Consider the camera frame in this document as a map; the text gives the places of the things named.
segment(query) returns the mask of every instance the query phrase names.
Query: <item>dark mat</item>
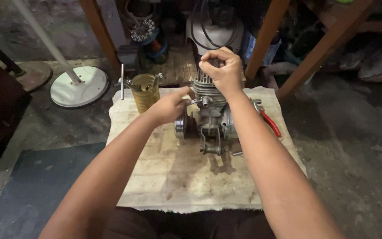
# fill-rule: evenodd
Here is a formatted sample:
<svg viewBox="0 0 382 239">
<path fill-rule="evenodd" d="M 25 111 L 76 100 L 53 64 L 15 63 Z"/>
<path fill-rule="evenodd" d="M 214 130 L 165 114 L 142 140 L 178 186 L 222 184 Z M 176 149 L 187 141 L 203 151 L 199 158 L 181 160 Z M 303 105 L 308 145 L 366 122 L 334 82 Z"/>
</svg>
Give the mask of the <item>dark mat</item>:
<svg viewBox="0 0 382 239">
<path fill-rule="evenodd" d="M 0 197 L 0 239 L 37 238 L 77 177 L 105 145 L 23 151 Z"/>
</svg>

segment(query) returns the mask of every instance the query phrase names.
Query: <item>forearm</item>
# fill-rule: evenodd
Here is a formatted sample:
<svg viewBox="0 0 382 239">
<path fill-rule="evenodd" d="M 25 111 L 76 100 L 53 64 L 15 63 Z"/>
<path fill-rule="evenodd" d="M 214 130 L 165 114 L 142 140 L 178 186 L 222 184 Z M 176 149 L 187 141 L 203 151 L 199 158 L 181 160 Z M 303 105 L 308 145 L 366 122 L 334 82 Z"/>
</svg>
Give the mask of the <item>forearm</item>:
<svg viewBox="0 0 382 239">
<path fill-rule="evenodd" d="M 287 149 L 242 92 L 228 99 L 244 157 L 277 238 L 341 236 Z"/>
<path fill-rule="evenodd" d="M 40 238 L 98 236 L 155 127 L 144 113 L 98 154 L 68 191 Z"/>
</svg>

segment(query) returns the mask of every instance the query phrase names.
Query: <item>stand base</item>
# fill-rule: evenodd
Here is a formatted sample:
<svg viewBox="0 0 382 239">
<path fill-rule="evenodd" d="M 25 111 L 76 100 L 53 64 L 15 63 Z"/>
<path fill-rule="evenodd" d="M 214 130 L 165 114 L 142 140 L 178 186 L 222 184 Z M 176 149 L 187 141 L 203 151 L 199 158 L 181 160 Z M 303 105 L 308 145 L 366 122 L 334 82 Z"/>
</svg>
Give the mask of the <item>stand base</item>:
<svg viewBox="0 0 382 239">
<path fill-rule="evenodd" d="M 67 73 L 61 74 L 51 86 L 52 101 L 62 108 L 76 109 L 99 100 L 107 91 L 108 76 L 93 66 L 73 69 L 81 82 L 74 85 Z"/>
<path fill-rule="evenodd" d="M 45 84 L 52 75 L 50 66 L 43 62 L 25 62 L 19 64 L 19 67 L 25 71 L 25 74 L 17 77 L 16 80 L 27 92 Z"/>
</svg>

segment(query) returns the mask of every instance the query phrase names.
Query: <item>small two-stroke engine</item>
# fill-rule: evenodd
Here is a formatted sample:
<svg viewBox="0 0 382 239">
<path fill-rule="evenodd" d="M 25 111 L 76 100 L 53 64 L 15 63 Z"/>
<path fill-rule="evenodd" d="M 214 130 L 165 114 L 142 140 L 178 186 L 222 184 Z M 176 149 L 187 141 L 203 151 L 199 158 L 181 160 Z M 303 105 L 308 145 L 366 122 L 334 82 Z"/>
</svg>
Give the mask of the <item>small two-stroke engine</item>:
<svg viewBox="0 0 382 239">
<path fill-rule="evenodd" d="M 179 139 L 200 137 L 203 154 L 221 155 L 227 145 L 238 141 L 232 122 L 231 110 L 225 97 L 212 79 L 198 70 L 194 79 L 194 92 L 200 111 L 196 118 L 184 112 L 175 120 L 175 135 Z"/>
</svg>

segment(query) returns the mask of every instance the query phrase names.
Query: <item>red-handled pliers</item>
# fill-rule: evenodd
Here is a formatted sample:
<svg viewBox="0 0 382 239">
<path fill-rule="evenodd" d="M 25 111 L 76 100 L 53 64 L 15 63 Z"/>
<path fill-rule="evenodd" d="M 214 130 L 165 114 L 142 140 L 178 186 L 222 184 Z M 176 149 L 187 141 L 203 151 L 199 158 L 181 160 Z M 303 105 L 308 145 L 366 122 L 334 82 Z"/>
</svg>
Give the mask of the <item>red-handled pliers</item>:
<svg viewBox="0 0 382 239">
<path fill-rule="evenodd" d="M 278 127 L 276 126 L 275 122 L 269 116 L 265 113 L 265 109 L 263 106 L 259 106 L 258 104 L 261 104 L 261 100 L 252 100 L 252 103 L 254 105 L 254 108 L 259 112 L 259 114 L 263 117 L 264 121 L 272 128 L 273 132 L 277 137 L 281 137 L 281 132 L 279 131 Z"/>
</svg>

